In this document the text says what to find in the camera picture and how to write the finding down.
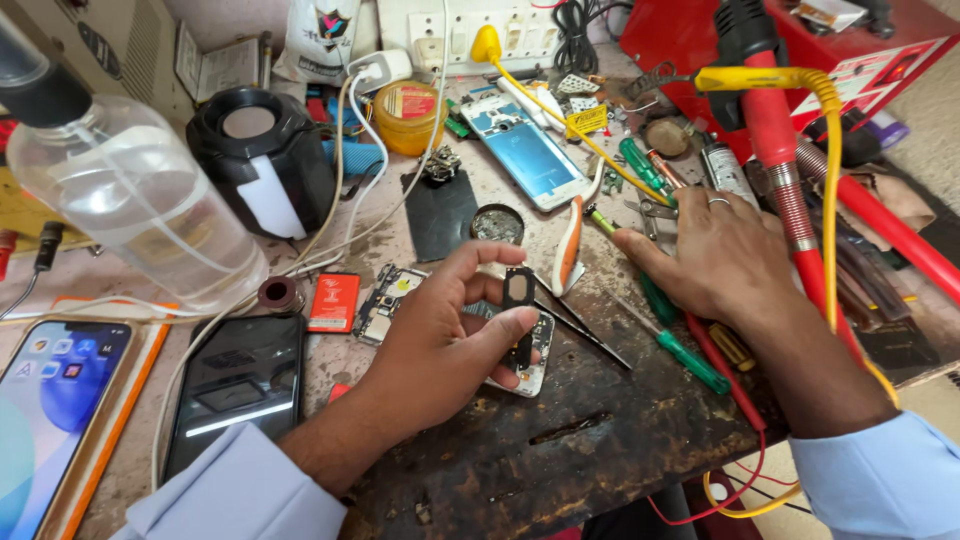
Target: red power supply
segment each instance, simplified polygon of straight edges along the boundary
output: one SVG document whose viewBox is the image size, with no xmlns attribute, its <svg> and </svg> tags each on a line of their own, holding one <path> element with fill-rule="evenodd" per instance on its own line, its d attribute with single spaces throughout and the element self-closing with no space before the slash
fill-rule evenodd
<svg viewBox="0 0 960 540">
<path fill-rule="evenodd" d="M 765 1 L 786 43 L 790 65 L 829 73 L 844 102 L 844 111 L 859 107 L 868 118 L 960 40 L 960 23 L 926 2 L 890 0 L 890 4 L 890 21 L 897 30 L 893 37 L 881 39 L 865 27 L 816 37 L 790 14 L 783 0 Z M 713 12 L 719 6 L 719 0 L 637 2 L 620 47 L 643 71 L 672 61 L 678 74 L 691 74 L 717 59 Z M 718 140 L 730 144 L 741 163 L 753 154 L 747 130 L 724 132 L 713 119 L 707 98 L 697 97 L 692 84 L 672 83 L 660 89 L 698 128 L 716 132 Z M 786 97 L 797 131 L 820 117 L 820 105 L 809 90 L 787 90 Z"/>
</svg>

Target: smartphone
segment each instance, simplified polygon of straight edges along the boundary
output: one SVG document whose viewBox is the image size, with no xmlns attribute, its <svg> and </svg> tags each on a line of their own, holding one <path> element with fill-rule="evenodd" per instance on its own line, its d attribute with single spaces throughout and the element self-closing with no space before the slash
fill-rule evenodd
<svg viewBox="0 0 960 540">
<path fill-rule="evenodd" d="M 51 320 L 20 342 L 0 379 L 0 538 L 36 537 L 132 338 L 124 323 Z"/>
<path fill-rule="evenodd" d="M 305 333 L 299 313 L 218 323 L 184 368 L 163 482 L 233 424 L 252 422 L 274 441 L 297 425 Z"/>
<path fill-rule="evenodd" d="M 576 163 L 511 95 L 467 103 L 460 112 L 539 210 L 555 209 L 590 187 Z"/>
</svg>

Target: light blue shirt cuff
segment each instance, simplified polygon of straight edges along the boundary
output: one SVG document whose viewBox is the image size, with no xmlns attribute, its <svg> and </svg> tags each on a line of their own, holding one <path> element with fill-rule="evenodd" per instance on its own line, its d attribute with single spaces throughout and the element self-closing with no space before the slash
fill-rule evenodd
<svg viewBox="0 0 960 540">
<path fill-rule="evenodd" d="M 114 540 L 335 540 L 347 509 L 249 423 L 127 510 Z"/>
<path fill-rule="evenodd" d="M 791 437 L 790 448 L 810 506 L 838 537 L 960 531 L 960 448 L 912 412 L 838 437 Z"/>
</svg>

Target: yellow plug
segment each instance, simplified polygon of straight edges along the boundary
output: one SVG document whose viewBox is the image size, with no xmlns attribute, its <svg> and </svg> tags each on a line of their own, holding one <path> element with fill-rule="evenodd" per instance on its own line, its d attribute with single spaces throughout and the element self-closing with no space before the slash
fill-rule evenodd
<svg viewBox="0 0 960 540">
<path fill-rule="evenodd" d="M 477 63 L 494 63 L 500 60 L 503 50 L 500 48 L 500 36 L 493 25 L 486 24 L 477 31 L 477 37 L 470 47 L 470 59 Z"/>
</svg>

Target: circuit board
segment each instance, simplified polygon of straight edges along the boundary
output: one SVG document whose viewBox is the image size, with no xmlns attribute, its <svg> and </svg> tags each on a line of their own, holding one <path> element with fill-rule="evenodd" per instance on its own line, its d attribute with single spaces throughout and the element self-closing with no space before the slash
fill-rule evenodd
<svg viewBox="0 0 960 540">
<path fill-rule="evenodd" d="M 471 315 L 479 315 L 485 319 L 492 319 L 500 310 L 499 307 L 481 300 L 476 304 L 464 306 L 463 312 Z M 543 386 L 543 377 L 546 375 L 546 360 L 550 357 L 550 343 L 553 342 L 553 328 L 555 324 L 556 321 L 554 321 L 553 315 L 544 313 L 543 311 L 540 312 L 540 320 L 538 320 L 537 324 L 530 330 L 530 334 L 533 336 L 533 348 L 540 351 L 540 361 L 532 364 L 527 369 L 516 371 L 516 375 L 520 377 L 520 384 L 516 388 L 504 388 L 489 377 L 487 377 L 484 383 L 525 398 L 536 397 L 540 393 L 540 388 Z"/>
<path fill-rule="evenodd" d="M 382 343 L 394 322 L 394 314 L 400 307 L 400 301 L 426 277 L 427 274 L 420 270 L 397 268 L 393 263 L 381 268 L 370 296 L 360 306 L 360 312 L 353 323 L 354 337 L 373 346 Z"/>
</svg>

